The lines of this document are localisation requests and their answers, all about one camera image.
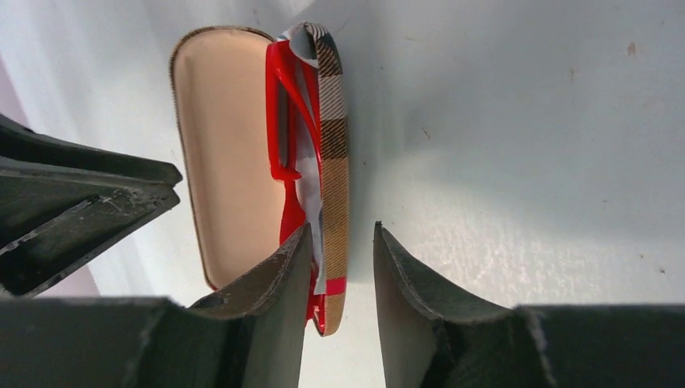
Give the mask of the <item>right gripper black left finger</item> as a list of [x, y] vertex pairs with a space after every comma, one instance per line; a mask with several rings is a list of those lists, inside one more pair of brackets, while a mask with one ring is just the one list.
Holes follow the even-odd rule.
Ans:
[[4, 387], [294, 387], [312, 232], [189, 307], [161, 297], [1, 304]]

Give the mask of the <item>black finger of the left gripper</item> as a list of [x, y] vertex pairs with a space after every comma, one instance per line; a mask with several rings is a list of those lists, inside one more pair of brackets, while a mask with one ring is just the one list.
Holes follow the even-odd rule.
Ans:
[[172, 209], [179, 170], [1, 119], [1, 295], [34, 297]]

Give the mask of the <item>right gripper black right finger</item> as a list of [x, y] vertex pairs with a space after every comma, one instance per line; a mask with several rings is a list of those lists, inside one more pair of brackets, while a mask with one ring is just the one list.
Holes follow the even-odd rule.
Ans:
[[380, 223], [373, 239], [388, 387], [681, 387], [681, 305], [508, 309], [453, 284]]

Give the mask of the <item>brown plaid glasses case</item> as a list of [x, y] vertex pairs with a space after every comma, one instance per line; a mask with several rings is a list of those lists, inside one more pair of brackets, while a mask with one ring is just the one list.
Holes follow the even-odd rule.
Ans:
[[[343, 65], [332, 34], [304, 22], [319, 60], [326, 328], [342, 321], [347, 291], [349, 153]], [[221, 289], [262, 262], [279, 239], [282, 182], [267, 154], [266, 56], [279, 40], [243, 26], [186, 34], [170, 58], [170, 83], [182, 142], [204, 278]]]

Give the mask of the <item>red sunglasses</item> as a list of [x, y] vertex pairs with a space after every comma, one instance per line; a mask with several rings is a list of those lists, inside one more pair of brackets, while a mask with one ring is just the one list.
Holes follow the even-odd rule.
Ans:
[[[296, 193], [296, 181], [301, 173], [296, 171], [296, 139], [294, 129], [296, 118], [305, 111], [303, 94], [298, 91], [295, 79], [296, 57], [286, 42], [276, 41], [267, 47], [266, 56], [266, 102], [267, 102], [267, 154], [273, 179], [284, 185], [285, 202], [280, 223], [279, 239], [284, 241], [297, 228], [309, 224], [305, 220], [305, 211]], [[321, 117], [319, 78], [317, 81], [318, 101], [313, 105], [317, 119], [305, 119], [309, 131], [314, 135], [313, 144], [318, 156], [318, 166], [322, 184], [321, 165]], [[310, 283], [307, 317], [312, 319], [319, 332], [326, 328], [326, 292], [322, 295], [313, 293], [314, 259], [312, 258], [312, 275]]]

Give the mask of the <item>light blue cleaning cloth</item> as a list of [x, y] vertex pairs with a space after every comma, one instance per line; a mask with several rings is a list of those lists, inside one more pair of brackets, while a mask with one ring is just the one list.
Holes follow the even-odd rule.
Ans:
[[323, 242], [321, 231], [321, 177], [318, 166], [318, 156], [313, 144], [314, 135], [309, 131], [305, 123], [306, 118], [317, 119], [314, 112], [314, 104], [318, 97], [310, 94], [318, 93], [318, 70], [313, 34], [309, 32], [304, 23], [290, 27], [279, 36], [279, 42], [286, 42], [288, 48], [296, 57], [295, 79], [298, 91], [303, 94], [305, 111], [296, 118], [294, 129], [296, 139], [296, 171], [301, 177], [296, 181], [296, 193], [300, 204], [305, 211], [305, 220], [311, 225], [313, 235], [313, 259], [314, 259], [314, 287], [315, 295], [326, 292], [326, 270], [324, 265]]

